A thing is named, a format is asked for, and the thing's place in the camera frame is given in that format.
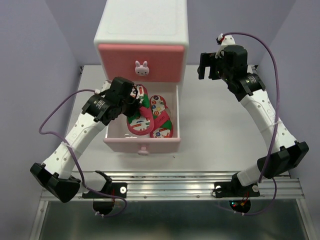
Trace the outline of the red patterned slipper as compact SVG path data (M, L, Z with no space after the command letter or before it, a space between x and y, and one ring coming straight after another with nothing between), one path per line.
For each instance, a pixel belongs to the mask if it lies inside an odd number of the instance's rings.
M137 84L130 95L139 100L140 108L132 117L127 117L127 128L134 135L145 136L154 129L148 91L142 84Z
M153 95L149 102L154 123L154 128L149 136L151 138L171 138L174 129L166 100L161 95Z

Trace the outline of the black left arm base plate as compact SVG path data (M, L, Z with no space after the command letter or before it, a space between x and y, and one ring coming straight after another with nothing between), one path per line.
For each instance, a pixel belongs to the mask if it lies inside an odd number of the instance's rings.
M87 192L83 192L81 197L83 199L102 199L106 198L105 195L110 195L125 199L127 197L127 191L128 184L126 182L112 182L107 183L100 191L89 190Z

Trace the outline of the white shoe cabinet body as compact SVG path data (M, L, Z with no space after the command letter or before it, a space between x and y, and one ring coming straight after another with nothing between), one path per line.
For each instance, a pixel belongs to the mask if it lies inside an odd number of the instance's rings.
M184 46L181 82L189 48L187 1L108 0L93 42L101 65L99 44Z

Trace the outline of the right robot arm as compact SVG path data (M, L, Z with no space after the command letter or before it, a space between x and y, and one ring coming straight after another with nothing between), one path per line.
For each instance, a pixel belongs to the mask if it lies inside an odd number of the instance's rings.
M259 178L271 179L296 168L309 151L307 143L299 142L276 116L265 84L258 74L249 71L247 60L248 52L243 46L230 45L220 53L201 53L197 69L200 80L209 68L209 79L226 82L228 90L248 111L270 148L267 156L233 176L230 189L235 195L242 195Z

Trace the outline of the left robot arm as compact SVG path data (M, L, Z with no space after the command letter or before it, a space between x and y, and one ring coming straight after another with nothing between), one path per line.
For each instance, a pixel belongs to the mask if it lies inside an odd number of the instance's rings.
M39 184L63 203L69 202L81 187L88 191L85 176L72 175L74 167L79 167L78 159L92 140L120 115L132 117L141 107L132 91L134 82L115 77L110 85L101 91L91 90L92 95L81 108L78 118L66 136L60 136L61 143L42 163L34 163L30 172Z

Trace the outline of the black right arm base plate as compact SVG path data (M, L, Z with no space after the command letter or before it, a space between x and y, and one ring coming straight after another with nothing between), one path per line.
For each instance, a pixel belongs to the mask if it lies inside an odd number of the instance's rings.
M220 181L214 183L214 188L211 195L215 198L242 198L242 197L259 197L260 191L257 184L251 184L248 186L233 186L231 182Z

